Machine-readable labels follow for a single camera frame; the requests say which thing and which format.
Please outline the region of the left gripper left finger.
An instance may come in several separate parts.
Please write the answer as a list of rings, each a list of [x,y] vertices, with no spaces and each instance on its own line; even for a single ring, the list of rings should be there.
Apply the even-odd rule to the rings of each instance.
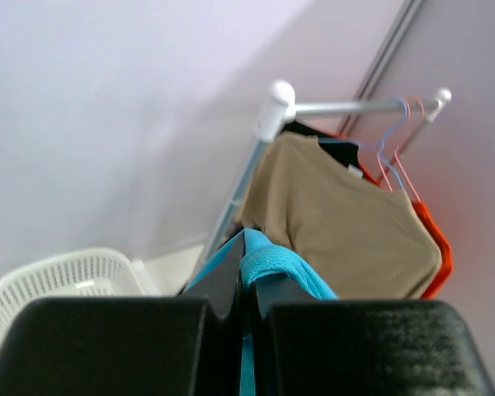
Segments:
[[[237,237],[177,297],[46,298],[0,348],[0,395],[236,395],[242,355]]]

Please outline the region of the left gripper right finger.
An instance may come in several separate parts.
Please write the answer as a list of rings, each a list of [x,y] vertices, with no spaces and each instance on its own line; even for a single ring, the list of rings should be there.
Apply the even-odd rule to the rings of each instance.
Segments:
[[[465,321],[435,300],[320,300],[288,276],[249,290],[260,395],[494,395]]]

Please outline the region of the teal t shirt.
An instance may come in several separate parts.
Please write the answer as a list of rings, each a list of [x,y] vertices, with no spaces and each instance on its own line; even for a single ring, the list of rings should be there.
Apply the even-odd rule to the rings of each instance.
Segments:
[[[199,299],[193,395],[327,395],[333,382],[322,338],[323,301],[336,295],[287,247],[254,229],[237,233],[181,297]]]

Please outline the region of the beige t shirt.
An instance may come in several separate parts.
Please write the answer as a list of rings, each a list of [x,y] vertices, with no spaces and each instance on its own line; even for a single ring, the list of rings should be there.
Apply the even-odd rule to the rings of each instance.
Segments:
[[[235,219],[295,251],[343,299],[421,297],[441,266],[405,191],[373,185],[297,134],[266,149]]]

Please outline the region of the orange t shirt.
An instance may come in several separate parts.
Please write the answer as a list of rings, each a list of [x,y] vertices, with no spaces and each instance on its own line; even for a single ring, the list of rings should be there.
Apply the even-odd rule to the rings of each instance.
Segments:
[[[436,240],[404,191],[386,191],[316,154],[319,206],[310,261],[344,298],[419,298],[443,266]]]

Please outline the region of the black t shirt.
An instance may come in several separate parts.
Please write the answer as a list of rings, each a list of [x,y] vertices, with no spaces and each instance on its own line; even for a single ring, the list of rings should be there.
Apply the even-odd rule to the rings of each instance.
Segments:
[[[291,121],[281,129],[281,133],[294,133],[306,137],[315,137],[319,147],[328,153],[333,159],[347,168],[355,168],[361,171],[361,165],[358,159],[358,145],[337,136],[326,134],[310,126],[302,124],[297,120]]]

